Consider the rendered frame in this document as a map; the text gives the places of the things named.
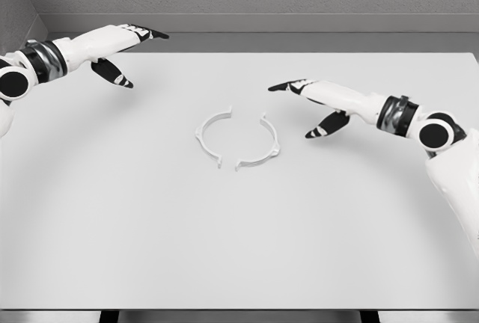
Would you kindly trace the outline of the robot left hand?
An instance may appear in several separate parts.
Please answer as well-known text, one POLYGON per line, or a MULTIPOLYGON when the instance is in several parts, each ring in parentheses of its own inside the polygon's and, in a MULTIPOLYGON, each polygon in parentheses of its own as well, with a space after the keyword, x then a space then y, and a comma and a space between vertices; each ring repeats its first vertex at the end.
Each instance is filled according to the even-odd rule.
POLYGON ((107 57, 157 38, 167 40, 169 35, 133 24, 107 25, 89 31, 71 40, 69 71, 74 71, 89 61, 91 69, 101 78, 117 86, 133 88, 133 83, 107 57))

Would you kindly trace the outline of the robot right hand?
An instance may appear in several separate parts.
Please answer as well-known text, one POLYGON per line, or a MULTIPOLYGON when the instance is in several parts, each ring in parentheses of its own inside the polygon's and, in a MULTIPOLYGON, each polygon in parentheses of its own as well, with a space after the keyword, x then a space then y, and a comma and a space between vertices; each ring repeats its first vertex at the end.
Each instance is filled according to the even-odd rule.
POLYGON ((356 101, 361 97, 360 93, 347 87, 313 79, 286 81, 269 87, 268 91, 290 91, 333 109, 331 114, 305 134, 307 139, 326 137, 344 128, 350 122, 356 101))

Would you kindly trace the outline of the white table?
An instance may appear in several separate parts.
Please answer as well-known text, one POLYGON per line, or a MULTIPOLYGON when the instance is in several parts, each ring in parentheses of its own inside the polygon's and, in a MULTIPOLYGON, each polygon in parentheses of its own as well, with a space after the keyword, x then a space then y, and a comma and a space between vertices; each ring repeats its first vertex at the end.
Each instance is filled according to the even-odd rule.
POLYGON ((4 310, 474 309, 479 262, 414 142, 271 85, 325 79, 479 127, 470 53, 121 53, 12 104, 4 310), (280 154, 234 171, 278 132, 280 154))

